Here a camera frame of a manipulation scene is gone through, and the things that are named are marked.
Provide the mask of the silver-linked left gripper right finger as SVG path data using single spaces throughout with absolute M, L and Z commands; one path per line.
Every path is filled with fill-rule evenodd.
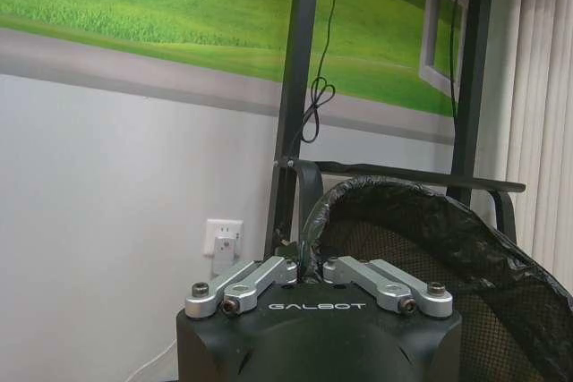
M 330 284 L 355 284 L 383 310 L 410 316 L 420 310 L 428 317 L 450 317 L 453 296 L 439 282 L 429 284 L 384 259 L 361 262 L 350 256 L 328 259 L 322 278 Z

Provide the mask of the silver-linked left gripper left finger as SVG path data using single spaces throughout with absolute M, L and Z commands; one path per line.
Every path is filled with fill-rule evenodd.
M 208 318 L 217 309 L 240 315 L 256 308 L 259 296 L 273 284 L 295 284 L 297 265 L 280 256 L 262 262 L 240 261 L 208 282 L 194 283 L 184 302 L 189 318 Z

